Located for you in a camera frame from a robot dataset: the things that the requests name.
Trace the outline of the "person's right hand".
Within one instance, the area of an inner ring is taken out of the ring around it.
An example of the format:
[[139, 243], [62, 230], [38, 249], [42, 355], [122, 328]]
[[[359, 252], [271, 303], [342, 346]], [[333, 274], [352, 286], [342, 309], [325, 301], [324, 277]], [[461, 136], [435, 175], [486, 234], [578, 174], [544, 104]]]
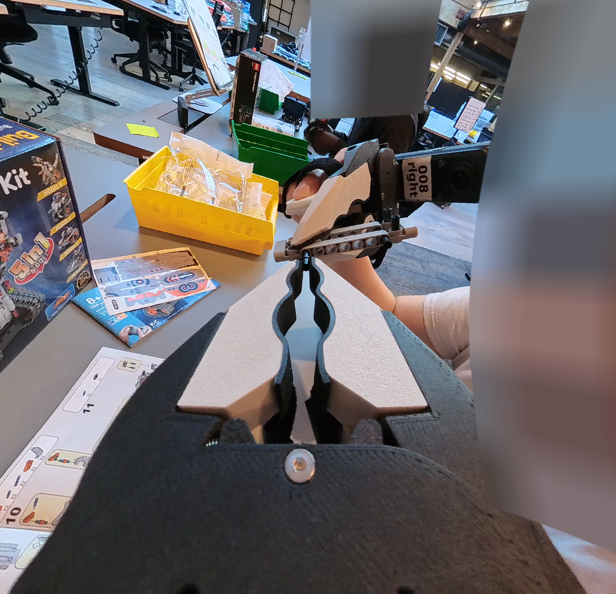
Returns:
[[316, 194], [325, 180], [341, 168], [346, 148], [332, 157], [322, 157], [309, 162], [285, 182], [281, 193], [282, 203], [302, 200]]

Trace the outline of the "pile of clear plastic bags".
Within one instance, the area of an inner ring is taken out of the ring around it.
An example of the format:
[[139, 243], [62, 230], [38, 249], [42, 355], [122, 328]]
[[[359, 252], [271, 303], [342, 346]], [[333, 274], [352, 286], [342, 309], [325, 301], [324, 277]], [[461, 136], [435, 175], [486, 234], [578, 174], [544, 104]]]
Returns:
[[171, 156], [156, 188], [200, 203], [265, 219], [272, 198], [252, 179], [252, 164], [186, 136], [172, 133]]

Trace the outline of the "blue robot kit box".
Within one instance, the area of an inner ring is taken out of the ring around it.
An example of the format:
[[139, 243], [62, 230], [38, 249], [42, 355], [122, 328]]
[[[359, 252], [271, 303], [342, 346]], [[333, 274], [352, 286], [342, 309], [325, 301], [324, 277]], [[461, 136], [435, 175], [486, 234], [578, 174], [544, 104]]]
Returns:
[[60, 140], [1, 118], [1, 368], [91, 278]]

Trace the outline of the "blue cover booklet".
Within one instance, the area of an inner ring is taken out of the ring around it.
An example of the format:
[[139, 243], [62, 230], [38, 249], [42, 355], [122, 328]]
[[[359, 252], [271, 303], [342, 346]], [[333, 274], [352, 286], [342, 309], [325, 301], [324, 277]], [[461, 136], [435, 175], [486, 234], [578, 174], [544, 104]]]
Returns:
[[91, 316], [130, 348], [138, 341], [167, 322], [172, 321], [190, 306], [220, 287], [220, 283], [209, 279], [204, 291], [173, 301], [155, 303], [151, 306], [110, 315], [97, 287], [75, 296], [73, 304]]

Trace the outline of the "black product box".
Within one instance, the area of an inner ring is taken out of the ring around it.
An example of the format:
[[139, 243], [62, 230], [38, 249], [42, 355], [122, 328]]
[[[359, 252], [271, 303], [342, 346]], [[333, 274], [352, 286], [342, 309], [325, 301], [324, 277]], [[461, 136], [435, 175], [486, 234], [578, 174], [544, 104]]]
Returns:
[[240, 125], [251, 124], [256, 110], [259, 91], [259, 76], [267, 56], [253, 49], [240, 53], [235, 63], [235, 76], [230, 103], [228, 126], [232, 130], [232, 121]]

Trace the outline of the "sticker sheet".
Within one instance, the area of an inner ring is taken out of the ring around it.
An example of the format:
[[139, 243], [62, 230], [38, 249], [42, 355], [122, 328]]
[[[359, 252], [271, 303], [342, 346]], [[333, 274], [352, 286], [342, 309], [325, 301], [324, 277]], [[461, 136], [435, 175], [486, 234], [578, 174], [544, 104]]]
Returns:
[[110, 315], [207, 293], [218, 287], [187, 247], [95, 260], [91, 266]]

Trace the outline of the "tilted instruction board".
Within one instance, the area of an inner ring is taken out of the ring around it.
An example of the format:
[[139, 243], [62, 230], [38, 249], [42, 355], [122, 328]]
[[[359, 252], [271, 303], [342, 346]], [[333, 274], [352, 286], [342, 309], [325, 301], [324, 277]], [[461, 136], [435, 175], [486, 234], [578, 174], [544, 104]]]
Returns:
[[190, 35], [215, 95], [232, 89], [230, 71], [212, 15], [205, 0], [182, 0], [187, 11]]

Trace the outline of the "wood-edged neighbouring desk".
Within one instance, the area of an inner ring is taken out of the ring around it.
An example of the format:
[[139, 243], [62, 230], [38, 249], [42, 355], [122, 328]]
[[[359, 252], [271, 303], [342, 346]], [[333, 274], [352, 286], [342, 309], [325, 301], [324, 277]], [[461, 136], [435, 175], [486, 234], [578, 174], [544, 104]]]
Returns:
[[[187, 134], [231, 154], [234, 141], [228, 131], [229, 112], [230, 104], [228, 103], [189, 130]], [[137, 159], [146, 159], [168, 144], [171, 133], [182, 130], [178, 122], [176, 104], [171, 95], [168, 95], [163, 102], [95, 128], [93, 135], [99, 146]], [[159, 136], [133, 135], [127, 128], [129, 123], [154, 127]]]

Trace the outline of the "person's right forearm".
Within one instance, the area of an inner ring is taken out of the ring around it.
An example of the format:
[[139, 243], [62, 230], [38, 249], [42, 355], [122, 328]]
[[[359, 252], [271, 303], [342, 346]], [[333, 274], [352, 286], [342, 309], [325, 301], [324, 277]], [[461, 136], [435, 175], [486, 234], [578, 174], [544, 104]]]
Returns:
[[[427, 335], [424, 325], [423, 305], [427, 295], [395, 297], [385, 283], [381, 281], [368, 258], [341, 261], [332, 264], [331, 268], [366, 297], [379, 305], [382, 310], [393, 313], [399, 321], [438, 355]], [[462, 356], [457, 357], [451, 361], [451, 365], [458, 378], [470, 390], [473, 390], [470, 355], [466, 360], [463, 360]]]

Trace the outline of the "yellow bag bin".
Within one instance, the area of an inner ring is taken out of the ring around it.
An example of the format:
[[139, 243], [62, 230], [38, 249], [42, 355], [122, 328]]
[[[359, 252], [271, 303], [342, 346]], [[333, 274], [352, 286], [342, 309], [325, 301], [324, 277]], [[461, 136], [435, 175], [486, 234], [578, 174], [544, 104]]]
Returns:
[[164, 146], [124, 180], [139, 226], [261, 255], [274, 243], [278, 182], [253, 175], [273, 195], [261, 220], [225, 208], [199, 203], [155, 189], [171, 156]]

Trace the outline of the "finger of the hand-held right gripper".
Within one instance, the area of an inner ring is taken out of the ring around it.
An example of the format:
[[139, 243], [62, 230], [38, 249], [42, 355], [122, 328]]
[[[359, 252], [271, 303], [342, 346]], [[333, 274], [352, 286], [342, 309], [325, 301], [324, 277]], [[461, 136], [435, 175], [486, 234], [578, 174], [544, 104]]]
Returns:
[[378, 209], [370, 205], [358, 210], [352, 210], [351, 206], [369, 201], [374, 164], [380, 150], [379, 141], [362, 142], [346, 149], [342, 164], [335, 159], [316, 159], [290, 176], [290, 185], [294, 185], [316, 169], [331, 175], [306, 207], [290, 240], [291, 247], [299, 248], [315, 240], [348, 214], [351, 215], [351, 226], [367, 224], [378, 217]]
[[323, 262], [341, 262], [356, 258], [382, 259], [385, 240], [344, 240], [315, 247], [315, 257]]

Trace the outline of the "green bin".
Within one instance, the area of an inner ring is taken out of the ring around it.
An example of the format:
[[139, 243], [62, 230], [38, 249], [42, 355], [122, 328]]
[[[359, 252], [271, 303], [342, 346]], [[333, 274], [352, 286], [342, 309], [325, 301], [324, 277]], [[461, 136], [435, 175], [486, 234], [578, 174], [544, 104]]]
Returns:
[[276, 180], [282, 186], [308, 164], [306, 141], [247, 123], [230, 123], [234, 138], [232, 155], [239, 161], [253, 164], [255, 174]]

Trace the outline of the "light grey holed beam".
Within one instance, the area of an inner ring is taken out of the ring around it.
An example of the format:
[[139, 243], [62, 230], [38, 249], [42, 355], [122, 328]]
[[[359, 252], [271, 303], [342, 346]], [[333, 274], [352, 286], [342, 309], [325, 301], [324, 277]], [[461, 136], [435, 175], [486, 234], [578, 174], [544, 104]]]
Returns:
[[303, 244], [293, 245], [291, 240], [279, 241], [275, 244], [273, 255], [276, 262], [303, 261], [311, 257], [335, 263], [367, 257], [374, 267], [378, 267], [394, 244], [417, 235], [416, 226], [408, 226], [399, 216], [394, 216], [389, 222], [371, 221], [333, 228]]

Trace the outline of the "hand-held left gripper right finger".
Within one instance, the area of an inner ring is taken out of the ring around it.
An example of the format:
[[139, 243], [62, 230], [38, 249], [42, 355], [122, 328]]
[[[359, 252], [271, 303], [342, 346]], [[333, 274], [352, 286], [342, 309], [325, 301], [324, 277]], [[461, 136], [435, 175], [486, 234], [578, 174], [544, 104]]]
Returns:
[[427, 401], [392, 331], [397, 319], [321, 261], [309, 273], [323, 334], [308, 400], [317, 442], [344, 442], [363, 419], [424, 412]]

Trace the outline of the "empty office desk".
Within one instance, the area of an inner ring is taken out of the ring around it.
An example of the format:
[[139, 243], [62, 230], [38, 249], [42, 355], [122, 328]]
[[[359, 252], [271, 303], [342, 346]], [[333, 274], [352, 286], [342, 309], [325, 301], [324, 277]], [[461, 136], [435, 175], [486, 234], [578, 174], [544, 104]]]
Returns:
[[51, 83], [63, 90], [95, 99], [112, 106], [116, 100], [93, 93], [90, 87], [88, 61], [93, 52], [86, 51], [82, 40], [83, 27], [107, 28], [113, 17], [123, 17], [118, 7], [102, 0], [2, 0], [11, 5], [20, 5], [25, 20], [40, 25], [64, 25], [68, 28], [76, 76], [71, 81], [51, 79]]

